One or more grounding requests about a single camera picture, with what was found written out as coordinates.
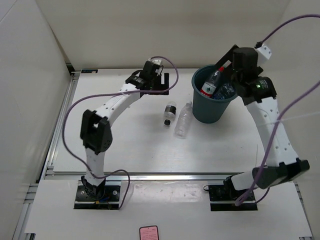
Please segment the blue label plastic bottle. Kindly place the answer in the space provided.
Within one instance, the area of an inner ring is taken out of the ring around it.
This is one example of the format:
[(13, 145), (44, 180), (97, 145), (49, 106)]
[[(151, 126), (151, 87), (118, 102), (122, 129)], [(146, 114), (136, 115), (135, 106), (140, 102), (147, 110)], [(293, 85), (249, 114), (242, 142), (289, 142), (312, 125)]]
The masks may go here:
[(212, 98), (215, 100), (226, 100), (233, 97), (236, 91), (229, 83), (223, 84), (216, 93), (213, 94)]

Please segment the red label plastic bottle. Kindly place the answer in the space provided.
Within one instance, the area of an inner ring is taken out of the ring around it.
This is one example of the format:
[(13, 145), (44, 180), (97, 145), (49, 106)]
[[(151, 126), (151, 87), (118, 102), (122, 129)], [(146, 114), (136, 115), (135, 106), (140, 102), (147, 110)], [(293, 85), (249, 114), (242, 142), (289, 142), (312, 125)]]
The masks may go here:
[(208, 98), (212, 98), (216, 90), (222, 85), (224, 81), (223, 72), (225, 67), (220, 67), (218, 70), (213, 71), (205, 80), (200, 89), (200, 93)]

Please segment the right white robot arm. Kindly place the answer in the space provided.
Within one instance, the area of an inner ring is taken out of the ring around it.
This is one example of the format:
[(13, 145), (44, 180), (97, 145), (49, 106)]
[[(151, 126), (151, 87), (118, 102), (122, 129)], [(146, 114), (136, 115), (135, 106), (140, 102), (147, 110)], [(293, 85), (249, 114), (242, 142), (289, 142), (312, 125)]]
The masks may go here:
[(234, 45), (217, 63), (230, 64), (222, 74), (252, 116), (264, 148), (259, 167), (235, 174), (224, 181), (224, 193), (239, 206), (256, 188), (270, 187), (297, 179), (310, 169), (306, 159), (300, 159), (288, 138), (279, 112), (277, 92), (269, 77), (261, 76), (261, 63), (269, 60), (271, 50)]

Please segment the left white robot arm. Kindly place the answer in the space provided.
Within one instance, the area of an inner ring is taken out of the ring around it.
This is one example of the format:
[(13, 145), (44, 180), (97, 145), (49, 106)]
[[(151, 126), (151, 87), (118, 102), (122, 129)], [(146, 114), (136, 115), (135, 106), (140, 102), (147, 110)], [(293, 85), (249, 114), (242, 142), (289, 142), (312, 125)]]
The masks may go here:
[(95, 110), (82, 115), (80, 138), (86, 153), (87, 172), (81, 177), (86, 194), (94, 201), (105, 195), (104, 158), (111, 146), (111, 127), (115, 120), (144, 94), (140, 91), (161, 91), (162, 60), (147, 60), (143, 69), (127, 78), (119, 90), (120, 95), (111, 97)]

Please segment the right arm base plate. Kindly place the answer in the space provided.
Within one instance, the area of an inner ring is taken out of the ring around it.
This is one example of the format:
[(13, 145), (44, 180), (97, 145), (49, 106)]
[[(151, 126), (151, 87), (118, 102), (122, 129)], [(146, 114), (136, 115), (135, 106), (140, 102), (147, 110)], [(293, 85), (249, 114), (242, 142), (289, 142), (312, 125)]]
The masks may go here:
[(245, 193), (246, 190), (237, 191), (235, 197), (231, 197), (223, 185), (205, 185), (203, 190), (209, 194), (211, 212), (243, 212), (258, 210), (253, 192), (248, 195), (240, 206), (236, 206), (236, 199)]

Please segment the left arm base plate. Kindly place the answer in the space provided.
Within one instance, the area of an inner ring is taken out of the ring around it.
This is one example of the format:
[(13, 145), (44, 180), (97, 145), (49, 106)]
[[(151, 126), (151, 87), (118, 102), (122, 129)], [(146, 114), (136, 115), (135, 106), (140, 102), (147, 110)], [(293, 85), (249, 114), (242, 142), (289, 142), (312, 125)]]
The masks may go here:
[(120, 181), (107, 181), (104, 189), (96, 196), (88, 194), (82, 182), (79, 181), (73, 208), (75, 210), (118, 210), (120, 206), (120, 196)]

